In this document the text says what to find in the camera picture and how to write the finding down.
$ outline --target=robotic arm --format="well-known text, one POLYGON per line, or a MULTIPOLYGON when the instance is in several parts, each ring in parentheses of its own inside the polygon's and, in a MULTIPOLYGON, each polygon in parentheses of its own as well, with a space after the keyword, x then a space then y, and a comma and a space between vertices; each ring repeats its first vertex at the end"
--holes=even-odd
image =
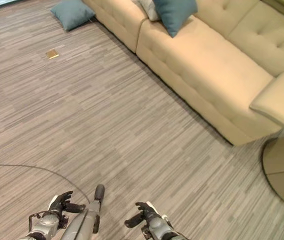
POLYGON ((73 191, 56 195, 48 210, 32 214, 28 218, 28 234, 19 240, 51 240, 59 229, 66 229, 61 240, 90 240, 99 231, 100 208, 105 187, 99 184, 95 189, 94 201, 86 208, 85 204, 70 203, 73 191), (63 212, 78 214, 68 226, 69 216, 63 212), (39 222, 33 226, 32 218, 39 222))
POLYGON ((141 228, 145 239, 153 240, 188 240, 181 233, 174 230, 166 215, 160 216, 156 208, 149 202, 137 202, 140 213, 124 222, 127 228, 134 228, 143 220, 146 225, 141 228))

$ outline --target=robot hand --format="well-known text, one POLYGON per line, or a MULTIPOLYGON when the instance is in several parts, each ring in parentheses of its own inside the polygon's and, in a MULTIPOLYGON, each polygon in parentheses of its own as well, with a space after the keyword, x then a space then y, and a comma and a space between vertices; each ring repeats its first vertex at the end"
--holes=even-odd
POLYGON ((48 211, 56 212, 60 217, 62 216, 62 212, 68 212, 68 213, 81 213, 86 208, 85 204, 74 204, 70 203, 70 198, 72 196, 73 191, 65 192, 61 195, 55 195, 49 206, 48 211))
POLYGON ((139 209, 141 212, 124 222, 127 228, 134 228, 143 220, 146 220, 146 224, 149 225, 152 219, 161 218, 156 208, 149 201, 136 202, 135 205, 138 206, 137 209, 139 209))
POLYGON ((145 239, 153 240, 187 240, 185 236, 174 230, 166 215, 160 216, 156 208, 147 202, 137 202, 141 212, 124 222, 128 228, 134 228, 143 220, 146 225, 141 228, 145 239))

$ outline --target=sofa cushion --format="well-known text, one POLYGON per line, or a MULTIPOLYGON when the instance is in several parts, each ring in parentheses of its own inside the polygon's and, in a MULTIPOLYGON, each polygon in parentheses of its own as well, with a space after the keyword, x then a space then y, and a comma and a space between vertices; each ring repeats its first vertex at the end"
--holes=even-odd
POLYGON ((226 37, 259 0, 196 0, 194 15, 226 37))
POLYGON ((59 19, 65 31, 86 23, 95 15, 81 0, 64 0, 55 5, 51 13, 59 19))
POLYGON ((195 0, 153 0, 168 34, 173 38, 190 15, 198 11, 195 0))
POLYGON ((159 21, 160 16, 156 11, 156 6, 154 5, 153 0, 137 0, 141 6, 143 7, 144 11, 146 12, 148 19, 150 21, 159 21))
POLYGON ((143 22, 136 53, 206 119, 214 111, 198 107, 189 94, 192 91, 179 85, 197 92, 248 138, 281 128, 249 108, 273 76, 200 19, 189 17, 175 38, 167 35, 160 22, 143 22))
POLYGON ((137 49, 141 24, 148 19, 142 6, 132 0, 83 0, 96 18, 131 51, 137 49))
POLYGON ((227 37, 273 76, 284 72, 284 15, 258 2, 227 37))

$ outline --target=carpet floor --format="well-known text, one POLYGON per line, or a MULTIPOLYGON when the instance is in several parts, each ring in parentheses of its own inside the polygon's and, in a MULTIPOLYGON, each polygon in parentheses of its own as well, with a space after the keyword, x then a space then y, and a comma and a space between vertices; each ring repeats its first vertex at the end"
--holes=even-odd
MULTIPOLYGON (((0 7, 0 164, 55 171, 90 198, 103 183, 94 239, 143 240, 123 222, 151 201, 192 240, 284 240, 266 139, 231 146, 103 25, 64 32, 57 2, 0 7)), ((0 239, 25 236, 28 216, 69 190, 86 203, 56 174, 0 166, 0 239)))

